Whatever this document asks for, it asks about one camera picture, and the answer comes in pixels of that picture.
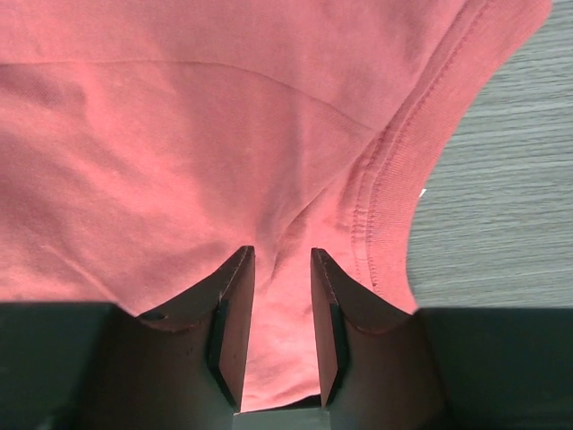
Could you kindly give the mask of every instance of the pink t-shirt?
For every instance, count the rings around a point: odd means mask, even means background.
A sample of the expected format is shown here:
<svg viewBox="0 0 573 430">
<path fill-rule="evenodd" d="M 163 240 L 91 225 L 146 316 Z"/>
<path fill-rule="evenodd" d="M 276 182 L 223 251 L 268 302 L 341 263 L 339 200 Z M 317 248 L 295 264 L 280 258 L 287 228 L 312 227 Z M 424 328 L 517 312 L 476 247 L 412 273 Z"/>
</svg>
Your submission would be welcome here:
<svg viewBox="0 0 573 430">
<path fill-rule="evenodd" d="M 254 245 L 248 411 L 319 392 L 312 247 L 415 309 L 418 195 L 551 2 L 0 5 L 0 300 L 139 314 Z"/>
</svg>

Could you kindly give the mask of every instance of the gray wooden surface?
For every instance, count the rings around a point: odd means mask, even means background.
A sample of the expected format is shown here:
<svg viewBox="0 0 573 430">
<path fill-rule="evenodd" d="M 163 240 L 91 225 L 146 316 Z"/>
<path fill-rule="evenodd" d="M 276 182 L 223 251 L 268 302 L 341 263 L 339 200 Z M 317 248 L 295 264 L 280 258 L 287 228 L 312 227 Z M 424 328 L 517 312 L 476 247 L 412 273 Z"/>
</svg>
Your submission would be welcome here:
<svg viewBox="0 0 573 430">
<path fill-rule="evenodd" d="M 573 306 L 573 1 L 485 86 L 426 188 L 420 305 Z"/>
</svg>

